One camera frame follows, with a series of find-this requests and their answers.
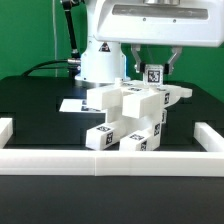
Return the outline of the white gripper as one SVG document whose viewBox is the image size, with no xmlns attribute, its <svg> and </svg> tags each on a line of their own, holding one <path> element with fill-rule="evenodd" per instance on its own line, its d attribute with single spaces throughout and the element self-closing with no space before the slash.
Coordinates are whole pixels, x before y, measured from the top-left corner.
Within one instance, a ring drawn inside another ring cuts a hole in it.
<svg viewBox="0 0 224 224">
<path fill-rule="evenodd" d="M 171 75 L 182 54 L 180 46 L 219 47 L 224 42 L 224 0 L 178 0 L 177 5 L 150 0 L 97 0 L 94 13 L 97 40 L 133 43 L 137 73 L 145 71 L 140 44 L 173 46 L 164 64 Z"/>
</svg>

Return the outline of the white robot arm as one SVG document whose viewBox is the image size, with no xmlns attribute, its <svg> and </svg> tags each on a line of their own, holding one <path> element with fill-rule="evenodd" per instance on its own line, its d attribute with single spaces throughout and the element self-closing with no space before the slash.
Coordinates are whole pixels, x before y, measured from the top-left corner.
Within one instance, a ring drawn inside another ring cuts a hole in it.
<svg viewBox="0 0 224 224">
<path fill-rule="evenodd" d="M 87 48 L 77 79 L 85 84 L 128 79 L 123 43 L 131 46 L 134 56 L 142 45 L 170 46 L 167 74 L 183 47 L 224 43 L 224 0 L 84 0 L 84 4 Z"/>
</svg>

